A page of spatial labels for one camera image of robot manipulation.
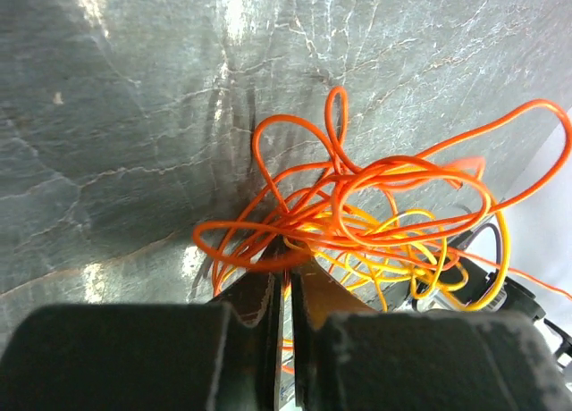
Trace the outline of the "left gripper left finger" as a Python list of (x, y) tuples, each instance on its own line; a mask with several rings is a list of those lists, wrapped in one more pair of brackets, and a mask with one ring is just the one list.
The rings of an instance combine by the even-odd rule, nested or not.
[(220, 295), (183, 242), (1, 297), (4, 410), (275, 410), (282, 273)]

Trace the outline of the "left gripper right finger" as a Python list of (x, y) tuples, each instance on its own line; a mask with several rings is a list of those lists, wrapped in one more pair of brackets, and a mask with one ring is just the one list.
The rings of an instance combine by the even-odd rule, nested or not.
[(305, 410), (568, 410), (541, 333), (511, 312), (375, 311), (316, 261), (291, 270)]

